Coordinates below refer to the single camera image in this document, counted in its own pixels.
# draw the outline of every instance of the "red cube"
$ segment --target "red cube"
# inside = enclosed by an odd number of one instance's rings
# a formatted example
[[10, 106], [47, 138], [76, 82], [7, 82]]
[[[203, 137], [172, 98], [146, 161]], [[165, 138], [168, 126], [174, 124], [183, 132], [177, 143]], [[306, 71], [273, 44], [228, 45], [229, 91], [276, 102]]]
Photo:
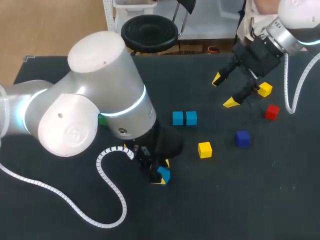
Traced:
[[270, 104], [268, 109], [266, 110], [265, 118], [274, 121], [276, 120], [279, 111], [280, 111], [280, 108], [278, 106]]

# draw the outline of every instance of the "stool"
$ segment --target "stool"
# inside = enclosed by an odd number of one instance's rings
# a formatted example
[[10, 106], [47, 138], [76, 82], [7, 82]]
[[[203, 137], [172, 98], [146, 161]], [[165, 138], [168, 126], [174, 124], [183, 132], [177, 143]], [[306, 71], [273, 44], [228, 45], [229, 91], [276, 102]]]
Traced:
[[[177, 0], [172, 21], [159, 15], [140, 15], [128, 20], [121, 29], [121, 37], [128, 48], [140, 53], [159, 53], [172, 48], [183, 34], [189, 14], [196, 0]], [[180, 4], [186, 9], [180, 33], [174, 23]]]

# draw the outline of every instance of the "person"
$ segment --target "person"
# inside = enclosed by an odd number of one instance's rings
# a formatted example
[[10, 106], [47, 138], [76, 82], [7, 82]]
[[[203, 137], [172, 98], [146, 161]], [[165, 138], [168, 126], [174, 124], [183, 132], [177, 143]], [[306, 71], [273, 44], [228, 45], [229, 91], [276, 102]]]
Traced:
[[239, 25], [237, 35], [241, 41], [253, 41], [255, 37], [263, 37], [266, 27], [278, 16], [281, 0], [247, 0], [245, 16]]
[[277, 14], [280, 0], [254, 0], [257, 11], [262, 15]]

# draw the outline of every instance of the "floor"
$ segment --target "floor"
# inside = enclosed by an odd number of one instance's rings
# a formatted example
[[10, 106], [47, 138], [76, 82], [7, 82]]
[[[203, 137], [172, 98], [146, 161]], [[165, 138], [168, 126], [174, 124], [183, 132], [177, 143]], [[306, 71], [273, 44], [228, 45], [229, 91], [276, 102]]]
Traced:
[[[107, 30], [102, 0], [0, 0], [0, 84], [12, 85], [26, 55], [65, 56], [83, 37]], [[230, 52], [232, 39], [182, 41], [179, 52]]]

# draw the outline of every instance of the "cable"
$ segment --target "cable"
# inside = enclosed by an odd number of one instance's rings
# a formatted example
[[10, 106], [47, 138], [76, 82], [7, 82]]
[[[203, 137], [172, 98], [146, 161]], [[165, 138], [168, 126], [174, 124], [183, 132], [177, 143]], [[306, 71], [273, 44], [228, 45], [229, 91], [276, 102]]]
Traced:
[[300, 80], [296, 86], [293, 101], [292, 101], [292, 108], [290, 108], [289, 105], [289, 94], [288, 94], [288, 69], [289, 69], [289, 56], [286, 53], [284, 55], [284, 102], [285, 102], [285, 108], [288, 111], [289, 114], [294, 114], [296, 112], [296, 107], [298, 103], [299, 94], [302, 88], [302, 85], [304, 84], [304, 81], [306, 80], [306, 77], [312, 67], [316, 64], [316, 62], [320, 59], [320, 53], [316, 55], [310, 63], [306, 66], [305, 70], [303, 71]]
[[45, 184], [41, 181], [37, 181], [37, 180], [33, 180], [30, 178], [26, 178], [23, 176], [20, 176], [12, 171], [10, 171], [9, 169], [7, 169], [5, 166], [3, 166], [0, 163], [0, 169], [3, 170], [5, 173], [9, 174], [10, 176], [19, 179], [21, 181], [24, 181], [26, 183], [30, 183], [33, 185], [37, 185], [39, 187], [45, 188], [50, 190], [51, 192], [54, 192], [55, 194], [57, 194], [58, 196], [60, 196], [63, 200], [65, 200], [74, 210], [75, 212], [82, 217], [84, 220], [86, 220], [88, 223], [98, 227], [98, 228], [102, 228], [102, 229], [111, 229], [114, 228], [118, 225], [120, 225], [126, 218], [126, 214], [127, 214], [127, 204], [126, 204], [126, 200], [124, 198], [124, 196], [122, 195], [122, 193], [120, 192], [120, 190], [116, 187], [116, 185], [106, 176], [105, 172], [103, 171], [103, 169], [101, 168], [101, 161], [102, 159], [109, 153], [112, 152], [124, 152], [131, 160], [134, 158], [134, 153], [129, 150], [128, 148], [122, 147], [122, 146], [113, 146], [113, 147], [109, 147], [106, 150], [102, 151], [99, 156], [96, 159], [96, 169], [98, 171], [98, 173], [100, 174], [100, 176], [103, 178], [103, 180], [110, 186], [110, 188], [112, 188], [112, 190], [116, 193], [116, 195], [118, 196], [121, 205], [122, 205], [122, 214], [121, 217], [114, 223], [110, 223], [110, 224], [104, 224], [104, 223], [100, 223], [97, 222], [93, 219], [91, 219], [90, 217], [88, 217], [87, 215], [85, 215], [75, 204], [73, 201], [71, 201], [71, 199], [69, 197], [67, 197], [63, 192], [59, 191], [58, 189], [54, 188], [53, 186], [49, 186], [48, 184]]

